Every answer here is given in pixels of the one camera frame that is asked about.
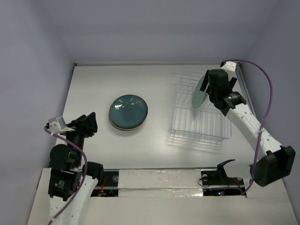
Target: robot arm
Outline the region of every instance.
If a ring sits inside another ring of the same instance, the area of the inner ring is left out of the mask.
[[[85,166],[82,168],[82,171],[86,170],[86,176],[78,171],[84,154],[82,151],[84,139],[92,137],[97,132],[96,114],[92,112],[88,116],[82,115],[67,125],[62,117],[52,118],[45,131],[68,143],[68,145],[58,144],[50,152],[48,225],[82,224],[91,193],[103,179],[103,165],[99,163],[87,162],[87,168]],[[65,135],[66,139],[56,134]]]
[[[232,91],[237,79],[232,78],[229,81],[225,70],[234,71],[235,63],[222,63],[221,68],[206,72],[201,89],[206,90],[214,106],[236,125],[255,150],[261,124],[252,114],[241,94]],[[284,147],[263,129],[255,169],[255,182],[264,187],[289,175],[294,158],[295,150],[291,146]],[[250,165],[250,173],[253,173],[253,165]]]

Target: dish rack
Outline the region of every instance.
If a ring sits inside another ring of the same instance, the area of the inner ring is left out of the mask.
[[[180,70],[171,119],[171,136],[206,143],[231,137],[231,122],[207,98],[199,108],[192,106],[195,88],[205,73]]]

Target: purple cable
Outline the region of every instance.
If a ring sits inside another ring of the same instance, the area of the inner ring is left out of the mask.
[[[241,191],[241,189],[239,187],[216,187],[216,188],[210,188],[211,191],[212,190],[213,191],[214,190],[223,190],[223,191],[225,191],[227,189],[237,189],[237,190]]]
[[[257,164],[257,157],[258,157],[258,152],[259,152],[259,147],[260,147],[260,140],[261,140],[261,137],[262,137],[262,129],[265,127],[265,124],[266,124],[266,121],[267,121],[267,117],[268,117],[268,115],[270,113],[270,109],[271,109],[272,101],[273,101],[273,85],[272,85],[272,81],[271,81],[271,78],[268,75],[268,73],[263,68],[261,68],[258,64],[256,64],[255,62],[252,62],[252,61],[249,61],[249,60],[226,60],[225,62],[227,62],[227,61],[247,62],[247,63],[250,63],[250,64],[256,66],[257,68],[259,68],[265,74],[265,76],[268,79],[269,85],[270,85],[269,105],[268,105],[267,112],[266,112],[266,114],[265,114],[265,116],[263,118],[263,121],[262,121],[262,124],[261,124],[261,127],[260,127],[260,131],[259,131],[258,137],[257,137],[257,144],[256,144],[256,148],[255,148],[254,161],[253,161],[253,167],[252,167],[252,177],[251,177],[251,180],[249,182],[249,186],[241,194],[241,195],[244,195],[251,188],[252,184],[254,183],[255,172],[256,172],[256,164]],[[230,189],[239,189],[240,190],[240,188],[238,188],[238,187],[228,187],[228,188],[230,188]]]
[[[48,134],[52,134],[50,130],[47,129],[47,127],[44,128],[44,130],[48,133]],[[85,153],[83,152],[82,149],[80,149],[77,145],[75,145],[74,143],[70,142],[69,140],[67,140],[66,138],[63,138],[57,134],[53,134],[54,137],[58,138],[58,139],[61,139],[63,140],[64,142],[68,143],[69,145],[73,146],[74,148],[76,148],[83,156],[84,158],[84,171],[83,171],[83,176],[82,176],[82,180],[77,188],[77,190],[75,191],[75,193],[72,195],[72,197],[70,198],[70,200],[67,202],[67,204],[62,207],[62,209],[53,217],[53,219],[56,219],[68,206],[69,204],[71,204],[71,202],[74,200],[74,198],[76,197],[76,195],[78,194],[81,186],[83,185],[84,183],[84,179],[85,179],[85,176],[86,176],[86,172],[87,172],[87,169],[88,169],[88,160],[86,158],[86,155]]]

